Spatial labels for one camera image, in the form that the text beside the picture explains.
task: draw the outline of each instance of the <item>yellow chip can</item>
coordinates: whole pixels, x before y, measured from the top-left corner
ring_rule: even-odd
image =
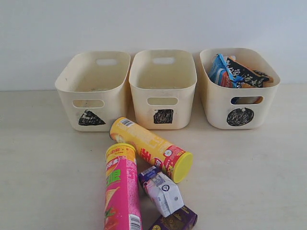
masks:
[[[175,183],[182,181],[193,164],[193,155],[125,117],[118,118],[110,129],[117,143],[128,143],[151,165],[160,168]]]

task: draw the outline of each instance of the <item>black triangle label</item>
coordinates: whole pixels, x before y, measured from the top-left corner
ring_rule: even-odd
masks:
[[[79,125],[81,126],[100,126],[105,124],[102,119],[89,110],[85,110],[79,119]]]

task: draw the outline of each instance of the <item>bin handle hole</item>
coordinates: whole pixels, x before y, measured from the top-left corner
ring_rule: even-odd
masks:
[[[74,100],[72,104],[76,108],[102,108],[105,106],[104,101],[101,100]]]
[[[153,59],[153,63],[157,65],[170,65],[174,64],[174,57],[156,57]]]
[[[150,97],[147,103],[149,105],[176,105],[178,99],[176,97]]]
[[[99,66],[114,66],[118,64],[116,59],[97,59],[97,65]]]
[[[252,96],[252,97],[233,97],[231,99],[231,104],[260,104],[263,102],[262,96]]]

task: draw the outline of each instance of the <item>purple chocolate box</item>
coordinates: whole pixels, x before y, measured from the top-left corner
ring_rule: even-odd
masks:
[[[197,214],[183,206],[166,218],[160,216],[148,230],[191,230],[196,222]]]

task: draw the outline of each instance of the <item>storage bin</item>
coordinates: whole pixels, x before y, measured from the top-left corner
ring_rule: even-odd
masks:
[[[66,114],[78,131],[109,131],[127,115],[130,55],[95,51],[76,55],[55,82]]]
[[[129,78],[137,122],[147,129],[180,129],[190,120],[197,75],[192,54],[145,50]]]
[[[234,55],[236,61],[250,69],[262,71],[273,78],[267,88],[230,89],[213,83],[208,74],[216,54]],[[208,122],[220,129],[251,129],[262,125],[274,99],[280,78],[260,54],[245,48],[204,50],[200,54],[201,100]],[[259,104],[232,104],[234,97],[262,96]]]

